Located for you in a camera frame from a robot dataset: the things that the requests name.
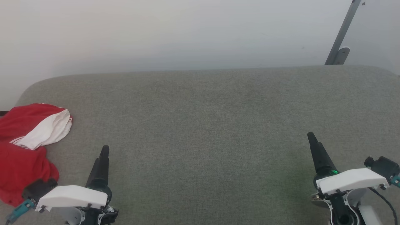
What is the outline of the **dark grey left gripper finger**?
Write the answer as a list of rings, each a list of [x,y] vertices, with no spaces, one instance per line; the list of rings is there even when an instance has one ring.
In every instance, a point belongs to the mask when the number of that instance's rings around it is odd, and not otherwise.
[[[105,188],[108,186],[109,178],[109,146],[104,145],[98,157],[98,166],[95,176],[96,187]]]
[[[99,183],[97,181],[97,176],[99,173],[99,157],[96,158],[96,160],[94,161],[94,165],[91,169],[91,172],[89,174],[88,180],[86,182],[85,187],[86,188],[99,188]]]

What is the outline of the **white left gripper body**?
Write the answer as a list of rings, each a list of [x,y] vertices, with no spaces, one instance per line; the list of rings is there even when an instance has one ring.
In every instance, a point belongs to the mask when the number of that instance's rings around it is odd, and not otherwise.
[[[109,187],[58,186],[40,198],[35,211],[54,209],[67,225],[112,225],[119,210],[109,205],[111,198]]]

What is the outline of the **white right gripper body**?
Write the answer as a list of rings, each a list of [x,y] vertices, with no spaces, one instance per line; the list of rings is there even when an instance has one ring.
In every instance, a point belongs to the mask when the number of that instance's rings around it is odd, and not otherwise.
[[[384,177],[368,168],[356,168],[316,180],[312,202],[330,212],[327,225],[383,225],[371,205],[362,205],[368,190],[388,188]]]

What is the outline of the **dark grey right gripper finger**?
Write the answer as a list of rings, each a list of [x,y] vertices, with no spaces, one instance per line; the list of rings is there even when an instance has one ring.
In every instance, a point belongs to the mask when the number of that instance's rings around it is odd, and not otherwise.
[[[307,133],[307,138],[308,138],[308,142],[309,142],[309,146],[310,146],[310,150],[311,150],[311,154],[312,154],[312,159],[313,159],[313,163],[314,163],[314,168],[317,174],[317,167],[318,167],[318,160],[319,160],[319,149],[318,149],[318,140],[316,138],[316,136],[314,135],[313,132],[308,132]]]
[[[329,157],[321,142],[318,142],[318,149],[320,155],[318,160],[317,174],[338,174],[338,171],[333,164],[333,161]]]

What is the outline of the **red and white jersey shirt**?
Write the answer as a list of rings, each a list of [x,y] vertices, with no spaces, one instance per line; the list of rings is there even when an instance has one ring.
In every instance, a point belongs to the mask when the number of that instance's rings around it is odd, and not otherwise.
[[[68,109],[43,103],[14,107],[0,117],[0,201],[17,207],[28,185],[59,179],[45,146],[66,137],[72,120]]]

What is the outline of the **grey-green fabric sofa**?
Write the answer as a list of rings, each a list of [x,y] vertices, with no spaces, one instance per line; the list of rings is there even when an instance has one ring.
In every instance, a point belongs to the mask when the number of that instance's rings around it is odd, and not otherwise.
[[[371,66],[69,75],[16,105],[32,103],[73,117],[46,147],[59,185],[85,185],[110,147],[113,225],[327,225],[308,132],[341,172],[400,164],[400,76]]]

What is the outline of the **grey metal bar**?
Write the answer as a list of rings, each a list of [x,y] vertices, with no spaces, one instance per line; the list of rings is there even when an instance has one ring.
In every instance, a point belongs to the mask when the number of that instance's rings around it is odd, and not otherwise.
[[[349,27],[351,25],[351,22],[356,14],[356,11],[361,4],[362,0],[352,0],[351,4],[349,6],[349,9],[346,13],[346,16],[343,20],[343,23],[339,29],[339,32],[335,38],[335,41],[331,47],[330,53],[325,61],[325,65],[332,65],[333,59],[337,53],[338,50],[342,48],[342,43],[344,41],[344,38],[346,36],[347,31],[349,30]]]

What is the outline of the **grey wall bracket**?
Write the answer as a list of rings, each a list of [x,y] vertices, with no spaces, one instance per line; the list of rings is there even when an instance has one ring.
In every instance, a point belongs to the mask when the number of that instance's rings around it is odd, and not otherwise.
[[[350,48],[349,47],[342,47],[340,50],[337,51],[333,61],[332,65],[343,65],[350,53]]]

